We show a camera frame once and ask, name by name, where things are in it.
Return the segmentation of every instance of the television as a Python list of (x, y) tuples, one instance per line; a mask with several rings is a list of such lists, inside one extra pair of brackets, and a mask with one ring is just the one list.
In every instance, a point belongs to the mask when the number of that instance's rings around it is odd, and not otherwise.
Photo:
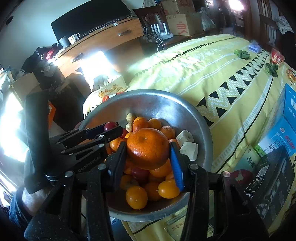
[(51, 23), (57, 40), (79, 33), (80, 37), (105, 25), (122, 20), (131, 11), (122, 0), (91, 0), (65, 13)]

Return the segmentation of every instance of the red fruit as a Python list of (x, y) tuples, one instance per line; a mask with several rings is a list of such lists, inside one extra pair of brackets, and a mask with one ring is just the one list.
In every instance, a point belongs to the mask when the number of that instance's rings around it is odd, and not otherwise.
[(128, 133), (128, 131), (125, 129), (125, 128), (123, 128), (123, 133), (122, 133), (122, 135), (120, 136), (120, 138), (124, 138), (125, 136), (126, 136), (126, 134)]
[(104, 131), (108, 131), (113, 129), (114, 127), (117, 127), (117, 123), (114, 121), (109, 121), (104, 125)]
[(141, 185), (146, 184), (148, 182), (149, 171), (144, 170), (138, 167), (133, 167), (131, 170), (131, 175), (137, 182)]

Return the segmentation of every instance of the metal bowl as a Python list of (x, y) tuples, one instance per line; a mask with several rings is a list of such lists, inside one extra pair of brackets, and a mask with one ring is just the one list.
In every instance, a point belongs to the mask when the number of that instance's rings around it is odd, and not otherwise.
[[(175, 129), (176, 135), (188, 130), (198, 144), (195, 163), (210, 171), (213, 162), (213, 143), (210, 130), (202, 115), (181, 97), (159, 90), (134, 90), (116, 95), (97, 106), (82, 122), (80, 129), (92, 128), (108, 121), (125, 127), (126, 115), (134, 113), (147, 119), (157, 118), (162, 125)], [(126, 202), (125, 191), (107, 194), (110, 216), (130, 222), (153, 221), (177, 212), (187, 205), (189, 193), (181, 193), (173, 199), (148, 202), (142, 210), (133, 210)]]

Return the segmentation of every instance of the white block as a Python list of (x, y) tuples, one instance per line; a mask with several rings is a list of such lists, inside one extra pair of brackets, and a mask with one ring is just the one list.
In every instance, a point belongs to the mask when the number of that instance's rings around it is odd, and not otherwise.
[(180, 147), (182, 147), (184, 142), (194, 142), (194, 140), (190, 132), (188, 132), (187, 130), (183, 130), (177, 136), (177, 142), (179, 143)]
[(198, 153), (198, 144), (192, 142), (184, 142), (180, 149), (180, 153), (188, 156), (189, 160), (195, 161)]

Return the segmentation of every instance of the blue denim sleeve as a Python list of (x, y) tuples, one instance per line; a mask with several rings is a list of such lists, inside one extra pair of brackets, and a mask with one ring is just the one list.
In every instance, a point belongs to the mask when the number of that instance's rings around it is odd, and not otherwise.
[(22, 233), (25, 232), (29, 222), (32, 219), (32, 216), (25, 210), (22, 203), (23, 190), (24, 187), (21, 187), (16, 191), (14, 197), (11, 200), (8, 213), (9, 220), (18, 226)]

